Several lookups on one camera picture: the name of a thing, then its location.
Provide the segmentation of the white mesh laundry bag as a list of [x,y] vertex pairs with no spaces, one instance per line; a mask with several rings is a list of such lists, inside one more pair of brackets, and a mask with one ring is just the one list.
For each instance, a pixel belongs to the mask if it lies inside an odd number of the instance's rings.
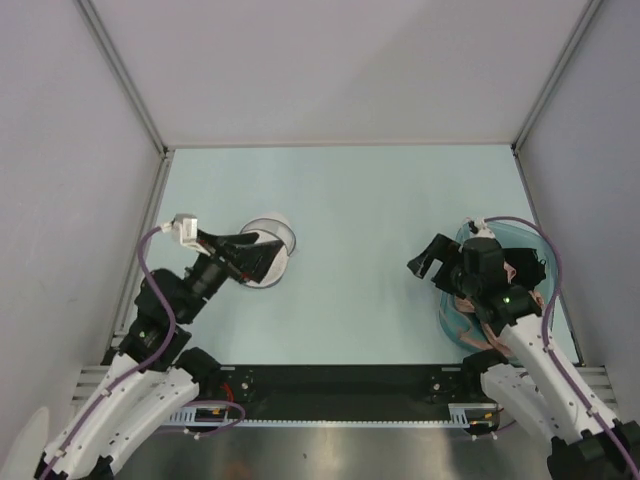
[[249,281],[245,284],[247,288],[254,290],[267,289],[277,285],[282,280],[290,257],[294,254],[297,246],[297,238],[289,220],[277,212],[267,213],[250,220],[240,229],[240,233],[257,233],[258,244],[276,240],[282,242],[282,246],[263,280],[260,282]]

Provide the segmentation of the pink satin bra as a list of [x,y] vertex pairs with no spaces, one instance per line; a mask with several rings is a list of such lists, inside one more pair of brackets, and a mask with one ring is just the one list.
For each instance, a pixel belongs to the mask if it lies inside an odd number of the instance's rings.
[[474,305],[468,298],[460,298],[458,296],[453,297],[453,305],[455,311],[467,318],[468,320],[478,320]]
[[489,350],[490,348],[493,348],[509,359],[514,357],[513,352],[498,339],[498,337],[492,332],[492,330],[487,325],[480,324],[480,327],[485,337],[484,341],[475,341],[475,340],[468,341],[467,340],[468,335],[466,333],[461,334],[460,338],[465,340],[466,342],[470,342],[472,345],[482,350]]

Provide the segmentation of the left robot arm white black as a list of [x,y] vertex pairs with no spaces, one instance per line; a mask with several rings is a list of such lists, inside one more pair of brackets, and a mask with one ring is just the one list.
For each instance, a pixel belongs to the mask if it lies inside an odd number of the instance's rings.
[[197,252],[195,263],[183,275],[141,267],[135,320],[99,385],[44,448],[35,478],[109,478],[175,411],[196,398],[214,397],[223,383],[221,365],[204,350],[186,346],[191,335],[185,326],[226,281],[271,286],[288,263],[287,243],[264,229],[212,235],[173,221],[141,241],[168,231]]

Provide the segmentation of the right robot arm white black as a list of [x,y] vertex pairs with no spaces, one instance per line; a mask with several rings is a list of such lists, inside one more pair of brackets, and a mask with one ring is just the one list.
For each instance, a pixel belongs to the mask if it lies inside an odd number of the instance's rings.
[[554,479],[638,478],[639,425],[622,422],[552,338],[534,296],[546,277],[535,251],[505,248],[482,231],[463,243],[438,234],[407,266],[422,278],[435,261],[441,264],[435,287],[469,301],[480,324],[526,372],[519,375],[500,352],[485,350],[464,360],[463,393],[473,401],[496,401],[546,445]]

